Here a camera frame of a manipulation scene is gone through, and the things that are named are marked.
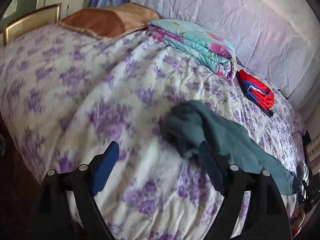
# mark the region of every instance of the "wooden floor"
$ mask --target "wooden floor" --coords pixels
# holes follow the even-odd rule
[[[8,143],[5,155],[0,156],[0,221],[11,232],[25,239],[39,184],[14,148],[2,120],[0,133]]]

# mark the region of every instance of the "floral bed sheet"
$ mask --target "floral bed sheet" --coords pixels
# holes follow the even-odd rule
[[[120,145],[119,159],[95,197],[116,239],[202,239],[223,201],[195,160],[184,160],[160,135],[166,114],[200,100],[247,128],[283,165],[304,161],[300,115],[276,95],[272,118],[229,82],[182,51],[138,31],[97,41],[57,25],[8,44],[0,58],[0,110],[22,158],[41,182],[49,169],[74,170]],[[247,192],[233,236],[241,232]],[[290,215],[295,196],[283,196]],[[73,218],[80,221],[74,196]]]

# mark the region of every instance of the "metal bolt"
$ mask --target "metal bolt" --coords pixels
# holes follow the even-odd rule
[[[48,171],[48,176],[52,176],[52,175],[54,175],[56,173],[56,171],[55,170],[49,170]]]
[[[267,171],[267,170],[262,171],[262,174],[263,174],[264,176],[266,176],[266,177],[269,177],[269,176],[270,176],[270,172]]]
[[[235,164],[232,164],[232,165],[230,165],[230,169],[231,169],[232,171],[238,171],[238,170],[239,170],[239,167],[238,167],[237,165],[235,165]]]
[[[88,165],[87,164],[82,164],[79,166],[79,170],[80,171],[86,171],[88,169]]]

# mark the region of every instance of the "gold frame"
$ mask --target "gold frame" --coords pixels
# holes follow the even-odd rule
[[[56,3],[43,7],[5,25],[3,27],[4,46],[32,30],[60,21],[61,5],[62,3]]]

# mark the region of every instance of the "orange pillow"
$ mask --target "orange pillow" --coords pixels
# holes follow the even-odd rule
[[[126,3],[116,7],[82,9],[64,18],[59,24],[72,31],[97,39],[125,36],[147,27],[148,22],[162,19],[154,10]]]

